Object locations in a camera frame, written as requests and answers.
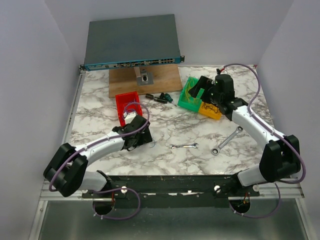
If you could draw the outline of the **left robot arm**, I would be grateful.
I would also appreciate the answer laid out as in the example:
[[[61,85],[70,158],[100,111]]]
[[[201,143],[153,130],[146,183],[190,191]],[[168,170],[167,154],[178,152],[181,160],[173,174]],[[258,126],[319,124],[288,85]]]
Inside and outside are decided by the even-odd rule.
[[[43,172],[50,182],[49,190],[69,197],[76,191],[94,191],[104,198],[110,194],[111,179],[102,171],[87,171],[87,167],[103,157],[148,144],[153,141],[150,122],[137,115],[125,126],[116,126],[106,136],[90,143],[72,146],[62,144]]]

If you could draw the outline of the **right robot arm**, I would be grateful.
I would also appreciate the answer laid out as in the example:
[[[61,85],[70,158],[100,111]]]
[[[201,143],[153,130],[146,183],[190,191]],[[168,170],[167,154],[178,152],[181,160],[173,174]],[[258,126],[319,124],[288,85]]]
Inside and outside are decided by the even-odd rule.
[[[230,121],[242,127],[263,150],[258,165],[240,171],[230,183],[230,191],[241,196],[248,186],[273,183],[301,170],[299,140],[273,130],[263,119],[254,115],[248,103],[235,96],[234,81],[228,74],[215,79],[201,76],[188,93],[195,98],[203,91],[202,102],[216,106]]]

